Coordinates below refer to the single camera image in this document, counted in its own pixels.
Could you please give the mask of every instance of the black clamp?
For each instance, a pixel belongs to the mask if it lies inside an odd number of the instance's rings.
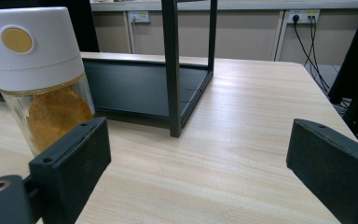
[[[24,180],[0,177],[0,223],[75,223],[110,161],[106,119],[78,125],[29,162]]]
[[[358,143],[295,119],[287,167],[342,223],[358,223]]]

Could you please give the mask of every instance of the wooden table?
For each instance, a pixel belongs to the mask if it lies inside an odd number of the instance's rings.
[[[300,64],[216,59],[213,80],[180,138],[168,129],[108,121],[112,163],[78,223],[337,223],[286,168],[296,118],[355,139]],[[0,176],[26,177],[32,158],[0,102]]]

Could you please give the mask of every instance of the electrical outlet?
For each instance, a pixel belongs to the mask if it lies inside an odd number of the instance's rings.
[[[148,11],[129,11],[131,22],[150,22]]]
[[[318,19],[319,19],[320,12],[321,12],[320,9],[295,9],[295,10],[290,10],[289,18],[287,20],[287,23],[295,23],[293,21],[293,17],[295,15],[298,16],[297,23],[308,23],[308,24],[310,24],[311,22],[316,23],[318,21]]]

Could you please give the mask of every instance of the glass jar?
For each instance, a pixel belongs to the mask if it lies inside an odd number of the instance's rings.
[[[65,7],[0,9],[0,91],[35,156],[93,118]]]
[[[85,74],[40,90],[1,92],[35,156],[78,124],[93,118]]]

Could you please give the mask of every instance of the jar cap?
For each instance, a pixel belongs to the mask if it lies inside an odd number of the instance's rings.
[[[84,73],[66,7],[0,9],[0,89],[31,91]]]

